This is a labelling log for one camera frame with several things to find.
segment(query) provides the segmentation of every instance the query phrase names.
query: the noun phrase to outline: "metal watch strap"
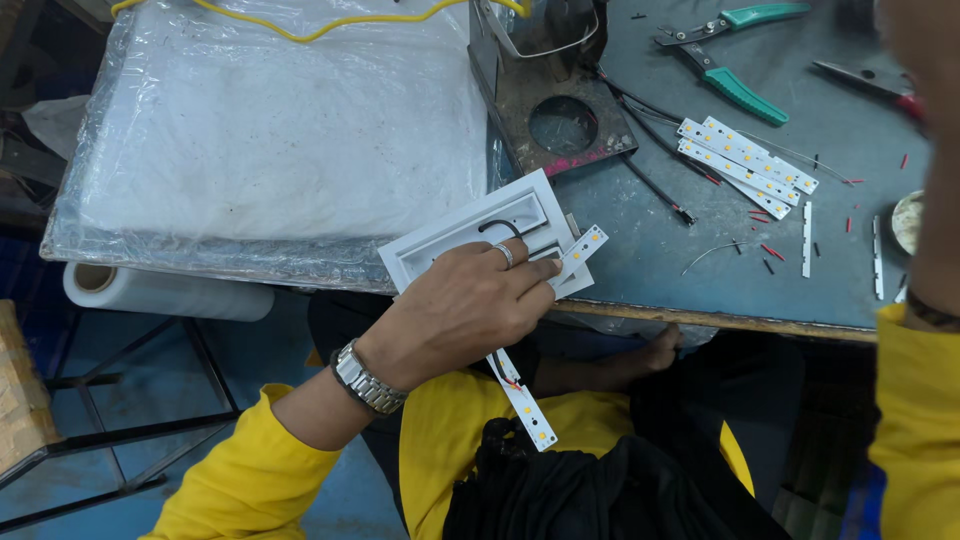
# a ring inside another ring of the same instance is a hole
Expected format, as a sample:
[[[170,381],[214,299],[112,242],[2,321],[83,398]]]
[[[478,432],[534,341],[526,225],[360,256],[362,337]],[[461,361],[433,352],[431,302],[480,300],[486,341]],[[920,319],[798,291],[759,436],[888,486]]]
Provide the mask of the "metal watch strap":
[[[333,375],[350,396],[370,407],[377,416],[388,416],[407,401],[407,392],[394,390],[367,371],[360,356],[353,351],[356,339],[340,350],[333,367]]]
[[[960,331],[960,317],[928,306],[909,288],[906,291],[906,303],[913,314],[928,325],[942,331]]]

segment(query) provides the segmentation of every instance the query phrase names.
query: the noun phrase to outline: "blue table surface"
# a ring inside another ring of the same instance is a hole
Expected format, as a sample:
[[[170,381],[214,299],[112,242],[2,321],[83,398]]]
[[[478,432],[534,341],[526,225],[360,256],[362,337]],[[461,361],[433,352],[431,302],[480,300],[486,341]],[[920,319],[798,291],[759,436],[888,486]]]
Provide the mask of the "blue table surface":
[[[600,161],[554,177],[564,211],[573,212],[580,227],[597,224],[611,237],[588,264],[596,284],[575,296],[874,328],[876,310],[893,301],[909,260],[890,232],[890,215],[898,200],[922,187],[930,146],[919,125],[905,114],[834,82],[812,66],[823,60],[899,70],[875,37],[838,26],[833,3],[820,3],[804,18],[726,32],[702,42],[717,63],[790,114],[790,121],[780,128],[727,100],[701,82],[685,59],[653,41],[660,24],[692,28],[721,10],[749,5],[727,0],[611,2],[603,66],[618,83],[663,108],[697,122],[711,115],[801,154],[820,154],[821,162],[848,178],[865,179],[850,185],[822,167],[813,173],[820,185],[804,199],[813,203],[813,240],[821,257],[813,256],[810,278],[801,276],[803,207],[780,222],[750,219],[747,210],[756,207],[746,197],[729,185],[717,186],[692,173],[630,120],[639,141],[634,162],[699,221],[688,227],[620,160]],[[631,19],[638,11],[648,16]],[[671,142],[678,140],[674,129],[659,127]],[[812,165],[763,146],[812,173]],[[904,154],[910,160],[901,170]],[[875,215],[884,224],[884,301],[874,294]],[[852,230],[846,233],[848,217]],[[733,237],[749,242],[741,246],[742,256],[734,248],[718,250],[681,277],[693,259]],[[786,262],[767,255],[760,243],[783,254]],[[763,256],[776,275],[768,273]]]

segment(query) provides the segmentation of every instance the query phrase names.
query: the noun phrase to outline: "silver ring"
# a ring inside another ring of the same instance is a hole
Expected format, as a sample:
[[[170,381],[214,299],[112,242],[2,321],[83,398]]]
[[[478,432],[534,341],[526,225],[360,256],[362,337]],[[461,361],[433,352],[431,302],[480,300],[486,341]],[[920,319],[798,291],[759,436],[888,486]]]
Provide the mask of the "silver ring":
[[[510,270],[514,267],[514,254],[510,253],[510,248],[503,244],[493,244],[493,247],[500,250],[504,257],[507,258],[507,270]]]

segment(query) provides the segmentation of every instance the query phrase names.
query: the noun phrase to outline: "green-handled pliers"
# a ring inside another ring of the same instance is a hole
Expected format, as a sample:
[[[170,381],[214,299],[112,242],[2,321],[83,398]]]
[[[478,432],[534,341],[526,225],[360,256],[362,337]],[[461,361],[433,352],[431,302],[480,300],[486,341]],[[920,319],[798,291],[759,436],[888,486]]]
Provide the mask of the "green-handled pliers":
[[[727,68],[721,67],[704,51],[697,41],[716,36],[727,30],[740,30],[757,23],[799,17],[810,11],[809,4],[768,4],[741,10],[724,10],[710,22],[686,32],[669,26],[660,26],[667,33],[657,36],[663,46],[680,47],[704,71],[704,81],[716,86],[721,93],[740,107],[756,114],[775,126],[782,126],[790,116],[769,101],[756,95]]]

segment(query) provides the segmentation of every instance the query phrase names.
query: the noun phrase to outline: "wire cutter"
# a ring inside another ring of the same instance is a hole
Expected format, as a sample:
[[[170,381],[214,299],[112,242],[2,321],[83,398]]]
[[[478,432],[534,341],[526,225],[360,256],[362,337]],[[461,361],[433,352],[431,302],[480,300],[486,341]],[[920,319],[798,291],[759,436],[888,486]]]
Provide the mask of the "wire cutter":
[[[678,31],[670,26],[660,26],[666,36],[657,36],[656,42],[663,46],[676,46],[703,70],[704,81],[745,110],[775,126],[782,126],[790,116],[767,100],[756,95],[727,68],[717,65],[697,41],[714,37],[728,30],[740,30],[761,22],[803,16],[810,11],[809,4],[769,4],[740,10],[724,10],[720,15],[694,29]]]
[[[865,67],[852,67],[828,61],[815,61],[830,75],[868,93],[892,101],[912,118],[924,119],[924,102],[913,93],[913,85],[903,75],[874,71]]]

